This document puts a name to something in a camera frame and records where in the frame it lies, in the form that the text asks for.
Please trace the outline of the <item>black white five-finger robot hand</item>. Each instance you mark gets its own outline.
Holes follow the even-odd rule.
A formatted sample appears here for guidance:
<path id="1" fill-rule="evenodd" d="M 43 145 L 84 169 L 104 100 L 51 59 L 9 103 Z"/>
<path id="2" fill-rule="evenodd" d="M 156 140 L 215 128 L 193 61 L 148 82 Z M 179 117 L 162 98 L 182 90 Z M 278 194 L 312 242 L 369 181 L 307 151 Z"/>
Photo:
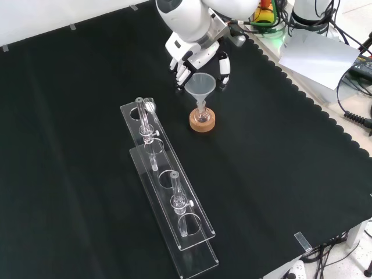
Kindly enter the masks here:
<path id="1" fill-rule="evenodd" d="M 165 47 L 171 56 L 169 70 L 175 73 L 175 82 L 178 91 L 182 91 L 191 77 L 215 57 L 219 60 L 219 83 L 225 87 L 230 80 L 230 58 L 223 50 L 225 37 L 220 37 L 211 46 L 203 49 L 197 42 L 185 42 L 173 32 L 167 40 Z"/>

